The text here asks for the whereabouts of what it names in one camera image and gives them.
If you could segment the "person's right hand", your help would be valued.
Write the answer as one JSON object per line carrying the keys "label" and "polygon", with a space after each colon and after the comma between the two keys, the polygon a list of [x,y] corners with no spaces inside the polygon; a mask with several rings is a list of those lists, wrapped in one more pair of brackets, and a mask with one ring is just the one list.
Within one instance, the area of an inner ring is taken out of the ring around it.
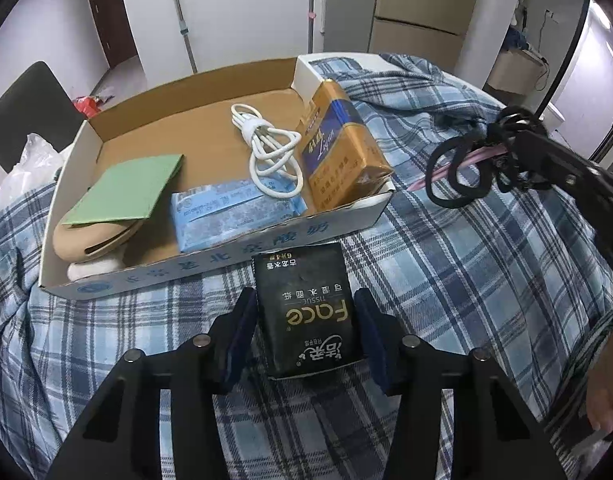
{"label": "person's right hand", "polygon": [[613,431],[613,354],[604,353],[588,376],[586,413],[594,430]]}

